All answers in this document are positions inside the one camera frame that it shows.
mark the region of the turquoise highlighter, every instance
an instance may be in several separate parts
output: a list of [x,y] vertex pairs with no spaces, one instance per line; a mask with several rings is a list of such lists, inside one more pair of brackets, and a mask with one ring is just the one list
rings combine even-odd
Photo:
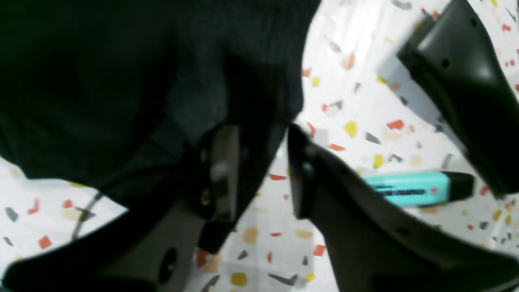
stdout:
[[364,178],[377,193],[398,206],[428,206],[472,196],[475,178],[460,172],[418,172]]

